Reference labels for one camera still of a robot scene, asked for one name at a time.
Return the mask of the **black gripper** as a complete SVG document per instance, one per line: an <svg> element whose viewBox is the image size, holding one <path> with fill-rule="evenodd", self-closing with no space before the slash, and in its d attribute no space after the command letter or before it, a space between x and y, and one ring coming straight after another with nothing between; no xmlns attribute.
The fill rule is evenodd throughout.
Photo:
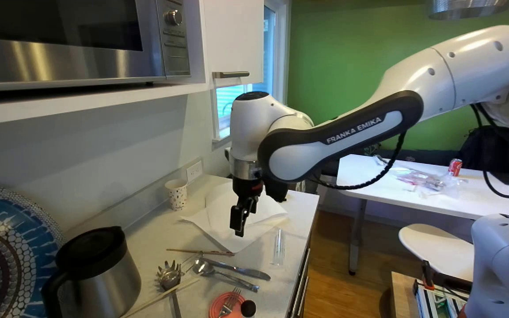
<svg viewBox="0 0 509 318"><path fill-rule="evenodd" d="M258 198L263 191L261 181L233 181L233 193L237 195L237 204L230 211L230 228L237 237L244 237L249 214L256 212Z"/></svg>

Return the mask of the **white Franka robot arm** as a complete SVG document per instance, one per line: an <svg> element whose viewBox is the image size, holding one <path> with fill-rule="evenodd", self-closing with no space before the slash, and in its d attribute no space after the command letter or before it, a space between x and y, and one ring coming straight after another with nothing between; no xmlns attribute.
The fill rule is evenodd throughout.
<svg viewBox="0 0 509 318"><path fill-rule="evenodd" d="M230 228L244 234L260 195L281 202L291 182L323 163L466 105L481 105L509 124L509 25L458 36L401 60L383 73L364 105L320 126L265 92L238 96L228 151L238 202L230 211ZM509 318L509 221L481 218L472 239L466 318Z"/></svg>

